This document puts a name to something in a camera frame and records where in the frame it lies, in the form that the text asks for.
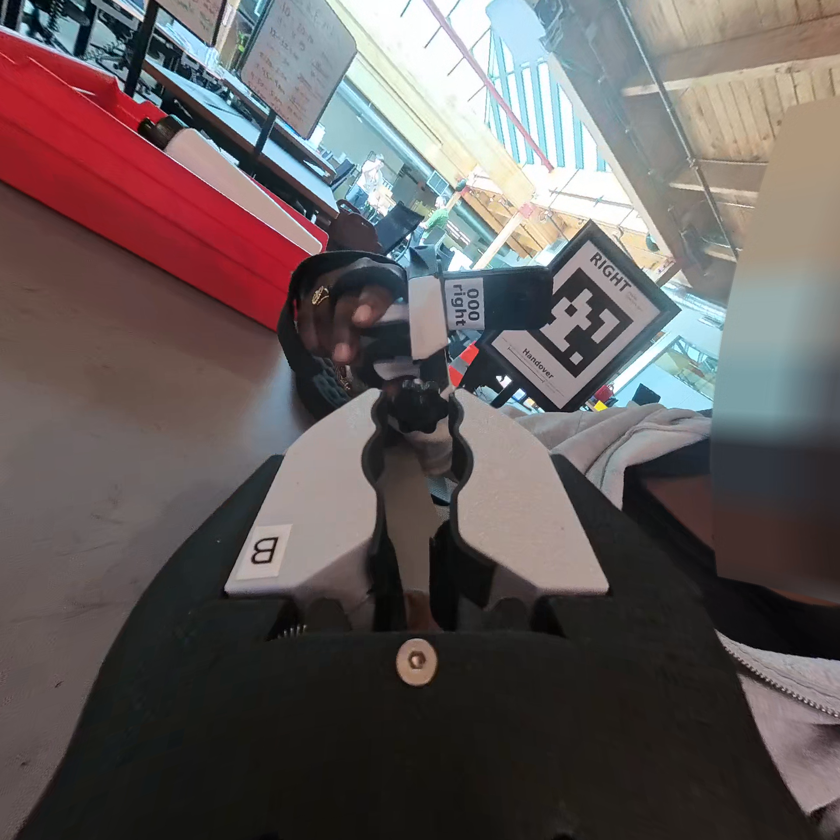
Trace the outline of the person's grey hoodie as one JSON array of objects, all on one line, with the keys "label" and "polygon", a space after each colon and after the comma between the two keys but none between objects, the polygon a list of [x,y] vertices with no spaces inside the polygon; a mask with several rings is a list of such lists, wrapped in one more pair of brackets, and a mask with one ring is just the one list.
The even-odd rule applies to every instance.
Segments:
[{"label": "person's grey hoodie", "polygon": [[692,582],[775,768],[819,834],[838,838],[838,604],[718,575],[711,412],[650,404],[510,415],[569,460]]}]

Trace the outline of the black office chair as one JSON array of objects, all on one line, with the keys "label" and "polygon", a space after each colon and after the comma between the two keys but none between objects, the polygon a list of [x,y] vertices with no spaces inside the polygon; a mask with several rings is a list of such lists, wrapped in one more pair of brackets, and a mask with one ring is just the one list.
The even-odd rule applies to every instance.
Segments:
[{"label": "black office chair", "polygon": [[379,244],[379,253],[387,256],[393,249],[409,238],[424,220],[422,213],[417,213],[402,202],[396,203],[374,225],[374,232]]}]

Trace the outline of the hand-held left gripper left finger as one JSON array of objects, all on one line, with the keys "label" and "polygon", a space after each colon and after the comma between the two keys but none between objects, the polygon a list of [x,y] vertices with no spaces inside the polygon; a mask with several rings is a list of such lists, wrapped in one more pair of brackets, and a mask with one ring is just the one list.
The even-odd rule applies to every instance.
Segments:
[{"label": "hand-held left gripper left finger", "polygon": [[385,530],[383,393],[370,389],[317,422],[283,455],[227,578],[230,597],[321,599],[371,614]]}]

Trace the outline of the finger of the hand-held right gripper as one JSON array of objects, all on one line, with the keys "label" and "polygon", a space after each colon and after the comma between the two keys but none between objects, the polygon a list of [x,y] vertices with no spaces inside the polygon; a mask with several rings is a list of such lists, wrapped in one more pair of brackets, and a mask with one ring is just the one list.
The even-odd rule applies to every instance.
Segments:
[{"label": "finger of the hand-held right gripper", "polygon": [[447,313],[440,279],[425,275],[408,280],[407,313],[413,361],[425,361],[447,347]]}]

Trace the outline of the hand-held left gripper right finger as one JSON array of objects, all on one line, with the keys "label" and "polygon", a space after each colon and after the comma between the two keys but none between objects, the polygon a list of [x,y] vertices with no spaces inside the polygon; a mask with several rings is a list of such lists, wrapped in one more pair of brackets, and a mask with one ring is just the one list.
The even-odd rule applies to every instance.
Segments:
[{"label": "hand-held left gripper right finger", "polygon": [[550,452],[464,390],[449,400],[447,521],[431,542],[434,617],[531,617],[554,596],[604,596],[609,584]]}]

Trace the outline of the red plastic bin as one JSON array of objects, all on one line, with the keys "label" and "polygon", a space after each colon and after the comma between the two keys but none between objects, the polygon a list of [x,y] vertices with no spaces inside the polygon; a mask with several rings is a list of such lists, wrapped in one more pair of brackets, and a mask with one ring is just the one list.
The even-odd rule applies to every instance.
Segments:
[{"label": "red plastic bin", "polygon": [[163,111],[116,77],[2,28],[2,182],[270,331],[308,257],[245,206],[265,198],[315,239],[328,236],[244,175],[238,200],[141,137]]}]

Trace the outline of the white ceiling projector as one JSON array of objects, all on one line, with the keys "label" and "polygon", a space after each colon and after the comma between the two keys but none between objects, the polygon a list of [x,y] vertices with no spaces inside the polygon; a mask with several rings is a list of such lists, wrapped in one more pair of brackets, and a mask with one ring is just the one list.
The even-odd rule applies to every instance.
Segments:
[{"label": "white ceiling projector", "polygon": [[492,1],[486,6],[492,31],[515,54],[536,53],[544,48],[546,27],[525,1]]}]

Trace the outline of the whiteboard on black stand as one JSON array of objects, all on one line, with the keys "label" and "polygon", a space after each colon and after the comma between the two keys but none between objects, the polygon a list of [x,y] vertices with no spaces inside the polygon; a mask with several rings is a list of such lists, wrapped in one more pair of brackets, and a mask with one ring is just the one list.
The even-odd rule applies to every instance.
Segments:
[{"label": "whiteboard on black stand", "polygon": [[128,74],[122,89],[124,94],[132,98],[137,89],[160,10],[163,9],[205,46],[214,48],[227,5],[225,1],[146,2],[140,27],[130,49]]},{"label": "whiteboard on black stand", "polygon": [[329,2],[265,3],[238,71],[248,92],[267,109],[257,118],[254,161],[277,121],[300,138],[311,138],[356,53],[354,38]]}]

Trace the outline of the person's right forearm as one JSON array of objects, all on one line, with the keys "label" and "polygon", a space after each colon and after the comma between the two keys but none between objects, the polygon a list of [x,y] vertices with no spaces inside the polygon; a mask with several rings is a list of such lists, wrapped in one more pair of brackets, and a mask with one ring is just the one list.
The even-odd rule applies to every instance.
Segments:
[{"label": "person's right forearm", "polygon": [[438,429],[432,433],[397,431],[396,435],[411,449],[426,476],[449,475],[452,468],[453,438],[447,429]]}]

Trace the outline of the wooden top office desk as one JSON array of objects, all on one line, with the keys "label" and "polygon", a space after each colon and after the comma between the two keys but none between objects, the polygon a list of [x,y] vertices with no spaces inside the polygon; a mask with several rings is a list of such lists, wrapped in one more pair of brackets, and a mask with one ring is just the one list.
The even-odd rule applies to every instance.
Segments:
[{"label": "wooden top office desk", "polygon": [[161,108],[204,132],[239,167],[322,229],[340,215],[327,183],[274,141],[274,130],[258,126],[221,96],[146,59],[143,70],[163,89]]}]

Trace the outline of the red ceiling pipe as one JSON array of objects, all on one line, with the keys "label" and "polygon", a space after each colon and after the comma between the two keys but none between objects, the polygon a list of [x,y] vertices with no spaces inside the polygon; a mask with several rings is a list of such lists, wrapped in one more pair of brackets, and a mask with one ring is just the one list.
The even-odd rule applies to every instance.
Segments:
[{"label": "red ceiling pipe", "polygon": [[517,133],[522,141],[530,148],[532,157],[535,158],[548,172],[551,172],[554,167],[548,155],[543,152],[539,143],[532,137],[529,129],[527,129],[518,115],[515,113],[510,103],[504,99],[502,91],[499,91],[495,82],[490,79],[483,66],[478,62],[474,56],[473,51],[467,46],[465,41],[457,34],[453,25],[449,22],[449,18],[444,14],[434,1],[423,1],[428,11],[437,22],[438,28],[442,29],[449,40],[457,48],[460,58],[468,64],[468,66],[476,73],[480,79],[483,87],[487,90],[490,98],[498,105],[498,108],[504,113],[507,121],[510,122],[512,130]]}]

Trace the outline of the grey desk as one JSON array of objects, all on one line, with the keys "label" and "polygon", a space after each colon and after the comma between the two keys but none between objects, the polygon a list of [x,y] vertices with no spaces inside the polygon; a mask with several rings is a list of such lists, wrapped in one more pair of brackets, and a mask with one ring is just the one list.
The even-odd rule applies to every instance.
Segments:
[{"label": "grey desk", "polygon": [[267,329],[15,189],[1,206],[1,831],[162,565],[309,425]]}]

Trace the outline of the person's right hand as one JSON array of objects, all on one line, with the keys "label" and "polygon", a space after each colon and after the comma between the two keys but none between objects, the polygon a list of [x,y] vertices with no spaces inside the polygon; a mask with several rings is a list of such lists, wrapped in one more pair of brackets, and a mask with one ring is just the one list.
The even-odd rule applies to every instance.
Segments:
[{"label": "person's right hand", "polygon": [[393,304],[383,287],[355,290],[332,303],[332,287],[342,276],[336,269],[304,290],[297,305],[297,331],[313,355],[330,358],[337,366],[352,365],[361,347],[361,333],[373,327]]}]

